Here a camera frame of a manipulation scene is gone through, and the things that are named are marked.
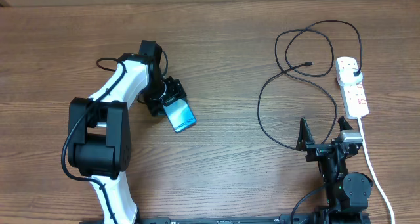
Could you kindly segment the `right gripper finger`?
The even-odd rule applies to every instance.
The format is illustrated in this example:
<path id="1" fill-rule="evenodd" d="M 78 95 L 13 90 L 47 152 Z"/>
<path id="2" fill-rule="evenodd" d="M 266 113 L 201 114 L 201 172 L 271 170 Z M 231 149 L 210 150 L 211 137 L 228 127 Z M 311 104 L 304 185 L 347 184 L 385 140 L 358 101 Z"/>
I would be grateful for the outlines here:
<path id="1" fill-rule="evenodd" d="M 344 130 L 353 130 L 353 127 L 347 122 L 347 120 L 345 119 L 344 116 L 341 116 L 338 119 L 338 123 L 339 123 L 339 129 L 341 131 L 344 131 Z"/>
<path id="2" fill-rule="evenodd" d="M 314 145 L 314 144 L 315 144 L 315 141 L 313 139 L 313 136 L 307 124 L 307 121 L 304 117 L 302 117 L 299 122 L 299 135 L 297 138 L 296 149 L 298 151 L 306 151 L 308 145 Z"/>

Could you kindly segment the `Samsung Galaxy smartphone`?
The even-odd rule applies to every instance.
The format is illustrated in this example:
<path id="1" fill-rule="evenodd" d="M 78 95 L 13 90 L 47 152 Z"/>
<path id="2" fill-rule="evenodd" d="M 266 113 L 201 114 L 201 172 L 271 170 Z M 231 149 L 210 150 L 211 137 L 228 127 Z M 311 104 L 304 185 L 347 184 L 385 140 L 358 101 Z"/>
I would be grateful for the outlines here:
<path id="1" fill-rule="evenodd" d="M 176 133 L 180 133 L 196 123 L 196 118 L 184 99 L 178 99 L 163 109 Z"/>

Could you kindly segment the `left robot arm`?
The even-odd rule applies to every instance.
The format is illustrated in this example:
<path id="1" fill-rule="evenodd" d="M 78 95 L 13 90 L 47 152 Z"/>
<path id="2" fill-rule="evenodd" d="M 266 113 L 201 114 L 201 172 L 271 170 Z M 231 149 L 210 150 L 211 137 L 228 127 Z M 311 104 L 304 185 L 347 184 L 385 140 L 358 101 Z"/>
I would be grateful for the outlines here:
<path id="1" fill-rule="evenodd" d="M 123 53 L 111 78 L 87 98 L 69 105 L 68 136 L 61 154 L 63 172 L 70 179 L 90 183 L 104 212 L 101 223 L 140 223 L 126 170 L 131 159 L 129 109 L 135 102 L 152 116 L 166 116 L 176 132 L 188 123 L 175 115 L 187 111 L 186 93 L 178 79 L 166 76 L 160 63 L 166 52 L 144 40 L 137 54 Z"/>

